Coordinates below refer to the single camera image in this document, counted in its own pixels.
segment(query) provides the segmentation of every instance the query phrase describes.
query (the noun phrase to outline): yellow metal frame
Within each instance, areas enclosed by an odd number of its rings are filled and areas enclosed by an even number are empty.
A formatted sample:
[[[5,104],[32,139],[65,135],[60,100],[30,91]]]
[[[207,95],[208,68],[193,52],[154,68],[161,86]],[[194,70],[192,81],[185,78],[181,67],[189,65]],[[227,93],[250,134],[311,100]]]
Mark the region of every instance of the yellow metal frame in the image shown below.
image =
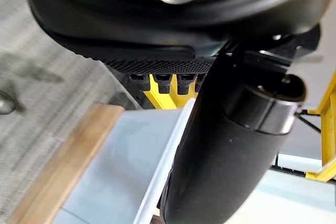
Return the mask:
[[[336,71],[316,110],[310,114],[321,115],[322,169],[307,172],[306,178],[327,182],[336,176]]]
[[[176,75],[173,75],[170,94],[160,94],[158,85],[154,81],[152,75],[150,75],[150,79],[151,90],[145,91],[144,94],[147,96],[147,98],[151,101],[156,109],[168,110],[183,108],[190,98],[197,97],[197,93],[195,92],[195,82],[190,85],[189,93],[187,95],[178,95]]]

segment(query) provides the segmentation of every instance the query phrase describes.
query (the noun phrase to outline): wooden trim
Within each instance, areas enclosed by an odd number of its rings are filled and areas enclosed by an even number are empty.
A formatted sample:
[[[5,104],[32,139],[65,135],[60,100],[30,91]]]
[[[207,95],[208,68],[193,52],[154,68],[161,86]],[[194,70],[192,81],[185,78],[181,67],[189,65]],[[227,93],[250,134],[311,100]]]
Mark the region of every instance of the wooden trim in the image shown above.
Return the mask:
[[[51,158],[8,224],[50,224],[124,109],[94,104]]]

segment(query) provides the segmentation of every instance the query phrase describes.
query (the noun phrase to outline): white edge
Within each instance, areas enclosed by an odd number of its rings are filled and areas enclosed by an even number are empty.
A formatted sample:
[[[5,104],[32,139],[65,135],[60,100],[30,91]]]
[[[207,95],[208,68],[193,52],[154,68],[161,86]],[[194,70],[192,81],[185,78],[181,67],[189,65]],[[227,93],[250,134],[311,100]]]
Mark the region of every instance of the white edge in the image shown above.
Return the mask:
[[[322,161],[319,159],[299,157],[287,154],[279,154],[278,166],[301,172],[318,172],[322,167]]]
[[[133,224],[148,224],[158,203],[169,172],[171,170],[176,149],[181,141],[184,129],[187,125],[195,99],[190,99],[177,119],[174,130],[168,140],[167,146],[157,165],[152,180],[136,213]]]

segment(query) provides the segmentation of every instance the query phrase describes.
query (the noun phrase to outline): floor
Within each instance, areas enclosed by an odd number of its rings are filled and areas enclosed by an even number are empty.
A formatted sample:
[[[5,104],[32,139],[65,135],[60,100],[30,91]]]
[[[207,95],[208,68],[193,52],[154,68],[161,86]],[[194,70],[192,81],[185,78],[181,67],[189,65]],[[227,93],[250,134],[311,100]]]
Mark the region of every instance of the floor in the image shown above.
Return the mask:
[[[51,40],[26,0],[0,0],[0,89],[11,83],[19,110],[0,115],[0,223],[94,102],[140,109],[100,62]]]

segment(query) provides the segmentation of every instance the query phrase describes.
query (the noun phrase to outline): yellow bar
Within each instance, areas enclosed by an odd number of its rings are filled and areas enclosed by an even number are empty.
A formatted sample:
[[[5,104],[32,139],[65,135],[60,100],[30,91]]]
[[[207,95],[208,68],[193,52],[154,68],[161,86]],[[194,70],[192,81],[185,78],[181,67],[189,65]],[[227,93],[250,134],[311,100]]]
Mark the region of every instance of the yellow bar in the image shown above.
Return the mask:
[[[316,110],[321,115],[322,169],[318,173],[307,172],[306,178],[327,182],[336,176],[336,71]]]
[[[150,75],[151,79],[151,90],[144,91],[144,94],[147,98],[151,101],[153,106],[156,109],[161,110],[169,110],[169,109],[176,109],[176,105],[169,94],[160,94],[159,87],[157,83],[154,81],[152,75]]]
[[[318,173],[307,172],[306,178],[327,182],[336,176],[336,157],[323,166]]]

